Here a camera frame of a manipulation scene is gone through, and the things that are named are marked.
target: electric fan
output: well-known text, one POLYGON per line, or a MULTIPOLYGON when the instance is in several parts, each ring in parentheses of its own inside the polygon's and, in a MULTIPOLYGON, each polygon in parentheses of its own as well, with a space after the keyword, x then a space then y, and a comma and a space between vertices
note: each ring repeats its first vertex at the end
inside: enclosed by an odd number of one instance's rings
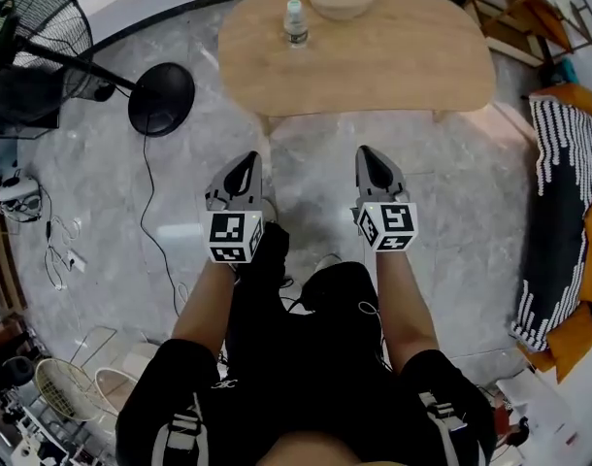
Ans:
POLYGON ((131 91, 128 115, 140 133, 164 136, 183 123, 195 96, 187 70, 163 63, 132 83, 95 64, 92 47, 77 0, 0 0, 0 122, 27 124, 55 111, 91 75, 131 91))

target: power strip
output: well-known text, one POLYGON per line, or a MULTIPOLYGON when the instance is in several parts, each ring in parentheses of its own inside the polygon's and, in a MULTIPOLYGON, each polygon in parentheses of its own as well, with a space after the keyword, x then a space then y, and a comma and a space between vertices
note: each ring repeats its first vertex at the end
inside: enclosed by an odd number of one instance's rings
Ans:
POLYGON ((67 251, 67 260, 69 261, 70 266, 74 266, 81 273, 84 273, 86 261, 82 259, 74 250, 69 249, 67 251))

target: gray marble floor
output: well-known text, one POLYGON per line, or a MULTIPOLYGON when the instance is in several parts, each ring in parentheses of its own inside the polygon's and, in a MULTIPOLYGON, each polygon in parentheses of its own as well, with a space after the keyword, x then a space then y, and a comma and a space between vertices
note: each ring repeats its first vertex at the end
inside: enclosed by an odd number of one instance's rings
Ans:
MULTIPOLYGON (((224 163, 247 150, 262 153, 265 191, 291 233, 287 262, 295 284, 288 294, 298 294, 317 259, 331 251, 374 272, 348 210, 356 198, 354 154, 368 144, 400 165, 418 206, 420 236, 409 257, 443 351, 478 383, 513 373, 520 357, 507 326, 535 157, 519 96, 535 89, 535 74, 495 54, 496 97, 480 111, 439 124, 428 112, 300 116, 283 120, 268 140, 220 81, 216 35, 233 5, 165 20, 96 57, 133 80, 163 61, 185 65, 195 78, 185 124, 147 146, 156 189, 145 223, 166 250, 174 281, 194 285, 206 259, 203 191, 224 163)), ((19 144, 20 164, 48 190, 53 213, 70 229, 73 220, 81 227, 71 247, 86 270, 58 266, 62 291, 45 272, 45 223, 25 224, 13 237, 30 322, 62 358, 95 325, 161 340, 176 320, 162 255, 139 227, 150 183, 144 140, 129 125, 126 102, 119 93, 104 104, 71 100, 61 129, 19 144)), ((53 236, 64 252, 69 241, 57 224, 53 236)))

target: black cable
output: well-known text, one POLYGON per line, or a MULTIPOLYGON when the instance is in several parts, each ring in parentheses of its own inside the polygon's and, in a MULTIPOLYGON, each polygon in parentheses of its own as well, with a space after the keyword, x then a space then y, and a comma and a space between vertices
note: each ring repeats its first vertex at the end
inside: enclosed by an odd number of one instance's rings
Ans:
POLYGON ((294 300, 294 299, 292 299, 290 297, 281 297, 281 299, 291 300, 292 301, 292 305, 287 308, 287 311, 289 313, 291 313, 292 309, 294 309, 298 304, 301 303, 300 300, 294 300))
POLYGON ((493 399, 495 398, 494 394, 492 392, 490 392, 485 386, 481 386, 480 384, 477 384, 476 387, 479 388, 480 390, 483 390, 484 392, 486 392, 493 399))
POLYGON ((27 198, 29 198, 29 197, 22 199, 22 201, 19 203, 19 205, 14 207, 14 212, 22 213, 26 216, 26 210, 28 209, 28 206, 24 202, 26 201, 27 198))
POLYGON ((387 362, 384 360, 384 341, 386 339, 384 337, 382 337, 382 339, 380 340, 380 363, 382 364, 382 366, 384 368, 386 368, 387 370, 389 370, 391 373, 393 373, 393 368, 391 366, 389 366, 387 364, 387 362))
POLYGON ((117 86, 116 84, 114 84, 115 89, 121 93, 124 97, 130 98, 130 95, 128 95, 125 91, 123 91, 121 88, 119 88, 119 86, 117 86))
POLYGON ((294 279, 293 278, 286 277, 286 278, 283 278, 283 281, 284 281, 284 283, 281 286, 281 289, 283 289, 283 288, 289 288, 289 287, 291 287, 294 284, 294 279))
POLYGON ((506 447, 506 449, 505 449, 503 452, 501 452, 501 453, 500 453, 499 455, 497 455, 496 457, 493 457, 492 459, 490 459, 490 462, 496 461, 496 460, 497 460, 499 457, 501 457, 503 454, 505 454, 505 453, 508 451, 508 449, 509 449, 510 447, 511 447, 511 446, 507 446, 507 447, 506 447))
POLYGON ((165 268, 167 270, 167 276, 169 277, 169 282, 171 282, 171 287, 173 288, 173 309, 176 312, 176 315, 177 316, 180 316, 180 313, 178 312, 178 303, 176 301, 176 299, 177 299, 176 285, 175 285, 175 283, 173 283, 173 278, 171 278, 171 271, 169 270, 169 261, 167 260, 167 254, 164 251, 164 249, 162 247, 160 247, 160 244, 158 244, 158 242, 156 242, 156 239, 153 238, 151 236, 151 234, 143 226, 143 219, 145 217, 146 212, 149 209, 149 204, 151 204, 151 199, 153 199, 153 194, 155 193, 155 190, 156 190, 155 185, 153 184, 153 174, 151 173, 151 168, 149 167, 148 155, 147 155, 147 152, 146 152, 146 148, 148 146, 147 132, 148 132, 148 128, 149 128, 149 118, 150 118, 150 116, 148 116, 148 123, 147 123, 146 128, 145 128, 146 135, 143 137, 144 138, 144 140, 143 140, 143 159, 145 160, 145 165, 148 167, 149 181, 151 182, 151 195, 149 196, 148 203, 145 205, 145 210, 141 214, 141 222, 140 222, 140 224, 141 224, 141 229, 143 230, 143 232, 148 236, 148 238, 150 240, 152 240, 154 242, 154 244, 162 252, 162 256, 164 257, 164 266, 165 266, 165 268))
POLYGON ((218 362, 220 364, 224 364, 225 366, 229 366, 229 361, 227 360, 227 356, 224 354, 224 352, 222 350, 218 353, 218 362))
POLYGON ((51 232, 52 232, 52 198, 50 197, 50 194, 48 193, 48 191, 44 188, 44 186, 41 183, 38 183, 39 188, 40 188, 40 193, 42 195, 42 202, 44 202, 44 195, 46 195, 48 197, 49 200, 49 216, 48 216, 48 221, 46 221, 46 250, 44 251, 44 267, 46 268, 46 274, 48 276, 48 279, 50 281, 50 284, 54 287, 54 289, 56 290, 62 290, 63 289, 63 278, 61 277, 61 275, 59 274, 59 272, 56 269, 56 266, 54 264, 54 256, 56 255, 59 259, 59 264, 63 264, 63 266, 65 267, 65 269, 68 272, 72 271, 72 263, 70 263, 69 265, 65 263, 65 261, 63 260, 63 257, 61 256, 61 254, 56 251, 56 249, 50 244, 50 237, 51 237, 51 232), (50 275, 50 270, 48 267, 48 252, 50 252, 50 262, 52 263, 52 269, 54 270, 54 273, 56 274, 56 276, 59 278, 59 284, 57 284, 53 279, 52 276, 50 275))

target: person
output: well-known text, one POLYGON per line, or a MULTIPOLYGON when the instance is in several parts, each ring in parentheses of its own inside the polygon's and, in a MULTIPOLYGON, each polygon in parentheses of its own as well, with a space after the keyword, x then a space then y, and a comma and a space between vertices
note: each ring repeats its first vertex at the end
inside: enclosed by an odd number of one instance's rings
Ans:
POLYGON ((238 276, 206 264, 119 414, 118 464, 486 464, 492 410, 440 351, 406 254, 377 254, 378 295, 362 264, 316 271, 304 316, 280 300, 288 249, 267 223, 238 276))

